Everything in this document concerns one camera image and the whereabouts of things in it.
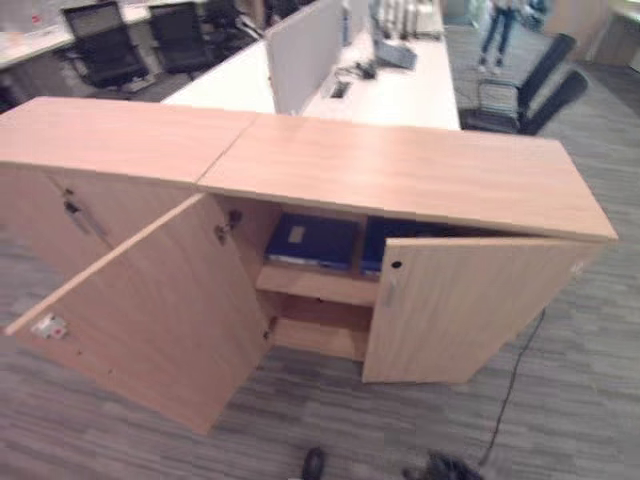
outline black shoe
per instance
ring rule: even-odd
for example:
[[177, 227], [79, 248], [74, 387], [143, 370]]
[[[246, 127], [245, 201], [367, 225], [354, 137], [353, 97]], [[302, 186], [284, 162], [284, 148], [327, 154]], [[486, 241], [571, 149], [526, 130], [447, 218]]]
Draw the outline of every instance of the black shoe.
[[504, 66], [504, 61], [502, 59], [502, 55], [500, 55], [497, 59], [496, 59], [496, 64], [494, 65], [493, 69], [491, 70], [491, 72], [494, 75], [500, 75], [500, 73], [502, 72], [502, 67]]
[[307, 453], [302, 467], [302, 480], [320, 480], [324, 470], [324, 451], [321, 448], [312, 448]]
[[487, 71], [487, 56], [480, 55], [480, 60], [478, 60], [478, 71], [480, 73], [486, 73]]

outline open cabinet door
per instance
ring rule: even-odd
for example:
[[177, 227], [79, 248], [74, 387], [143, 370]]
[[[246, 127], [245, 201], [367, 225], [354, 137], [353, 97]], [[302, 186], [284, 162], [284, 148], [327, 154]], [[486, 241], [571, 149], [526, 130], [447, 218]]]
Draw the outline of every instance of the open cabinet door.
[[466, 382], [601, 247], [536, 238], [387, 240], [363, 380]]
[[[190, 197], [7, 327], [27, 347], [205, 433], [269, 345], [267, 319], [207, 194]], [[67, 334], [32, 328], [49, 314]]]

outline jeans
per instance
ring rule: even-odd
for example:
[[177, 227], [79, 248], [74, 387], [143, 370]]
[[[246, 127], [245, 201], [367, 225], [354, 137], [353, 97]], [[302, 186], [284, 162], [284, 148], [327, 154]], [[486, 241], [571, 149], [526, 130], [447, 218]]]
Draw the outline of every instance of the jeans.
[[511, 36], [511, 28], [513, 27], [513, 21], [516, 18], [516, 11], [511, 8], [499, 8], [496, 7], [495, 13], [491, 18], [491, 26], [489, 27], [489, 32], [487, 33], [487, 38], [482, 44], [482, 54], [486, 55], [489, 47], [491, 46], [491, 42], [493, 42], [493, 37], [496, 34], [496, 30], [498, 30], [498, 24], [500, 23], [500, 19], [504, 18], [504, 26], [502, 27], [502, 38], [500, 39], [500, 46], [498, 47], [498, 52], [500, 55], [504, 55], [504, 52], [507, 50], [507, 45], [509, 44], [509, 37]]

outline cabinet door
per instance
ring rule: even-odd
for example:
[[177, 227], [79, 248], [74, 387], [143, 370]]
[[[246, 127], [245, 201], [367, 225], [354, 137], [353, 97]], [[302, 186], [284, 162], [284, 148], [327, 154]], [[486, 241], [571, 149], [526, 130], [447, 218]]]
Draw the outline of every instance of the cabinet door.
[[55, 172], [61, 195], [79, 205], [95, 230], [116, 247], [194, 192], [189, 188], [139, 179]]
[[466, 382], [600, 248], [533, 238], [387, 240], [364, 381]]
[[[269, 344], [214, 198], [190, 197], [7, 327], [29, 348], [206, 432]], [[53, 314], [62, 339], [32, 328]]]
[[65, 276], [75, 275], [109, 251], [83, 214], [65, 205], [40, 171], [0, 168], [0, 223]]

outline person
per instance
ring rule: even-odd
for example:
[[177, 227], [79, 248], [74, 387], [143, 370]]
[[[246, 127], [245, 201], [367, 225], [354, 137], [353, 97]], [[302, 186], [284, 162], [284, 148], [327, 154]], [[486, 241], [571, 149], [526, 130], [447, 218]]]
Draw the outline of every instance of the person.
[[487, 53], [496, 35], [500, 21], [502, 20], [502, 38], [498, 45], [498, 56], [493, 67], [493, 73], [498, 75], [504, 65], [504, 54], [509, 44], [509, 37], [516, 18], [516, 11], [523, 7], [523, 0], [489, 0], [491, 8], [491, 26], [487, 32], [487, 37], [482, 44], [480, 60], [478, 61], [478, 71], [487, 71]]

